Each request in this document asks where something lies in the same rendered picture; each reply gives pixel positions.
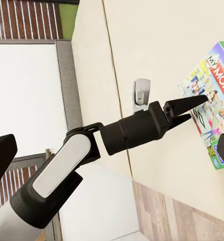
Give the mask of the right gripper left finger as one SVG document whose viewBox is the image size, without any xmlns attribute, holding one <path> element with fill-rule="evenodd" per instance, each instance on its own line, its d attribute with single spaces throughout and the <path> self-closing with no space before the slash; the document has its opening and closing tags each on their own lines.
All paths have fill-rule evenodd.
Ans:
<svg viewBox="0 0 224 241">
<path fill-rule="evenodd" d="M 18 152 L 14 134 L 0 137 L 0 180 Z"/>
</svg>

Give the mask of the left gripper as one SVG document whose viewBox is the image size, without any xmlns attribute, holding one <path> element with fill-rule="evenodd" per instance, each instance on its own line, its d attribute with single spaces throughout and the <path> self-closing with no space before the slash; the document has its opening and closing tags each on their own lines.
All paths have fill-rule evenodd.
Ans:
<svg viewBox="0 0 224 241">
<path fill-rule="evenodd" d="M 118 120 L 128 149 L 159 140 L 166 132 L 192 118 L 188 112 L 207 102 L 206 95 L 198 95 L 149 104 L 148 110 Z"/>
</svg>

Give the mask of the board game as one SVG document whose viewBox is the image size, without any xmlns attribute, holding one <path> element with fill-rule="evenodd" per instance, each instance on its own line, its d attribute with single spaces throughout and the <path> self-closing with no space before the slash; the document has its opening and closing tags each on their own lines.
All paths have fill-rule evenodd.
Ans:
<svg viewBox="0 0 224 241">
<path fill-rule="evenodd" d="M 206 95 L 208 101 L 191 109 L 193 121 L 216 170 L 224 161 L 216 151 L 224 134 L 224 41 L 219 41 L 178 85 L 183 98 Z"/>
</svg>

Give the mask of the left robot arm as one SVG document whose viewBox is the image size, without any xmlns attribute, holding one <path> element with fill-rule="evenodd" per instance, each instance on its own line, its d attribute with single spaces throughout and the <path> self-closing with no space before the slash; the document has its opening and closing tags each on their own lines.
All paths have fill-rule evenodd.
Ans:
<svg viewBox="0 0 224 241">
<path fill-rule="evenodd" d="M 29 177 L 0 208 L 0 241 L 35 241 L 83 180 L 75 170 L 100 158 L 93 132 L 100 131 L 105 149 L 115 155 L 159 140 L 192 118 L 188 112 L 207 102 L 198 95 L 148 104 L 151 81 L 132 84 L 132 115 L 104 126 L 96 123 L 66 133 L 62 147 Z"/>
</svg>

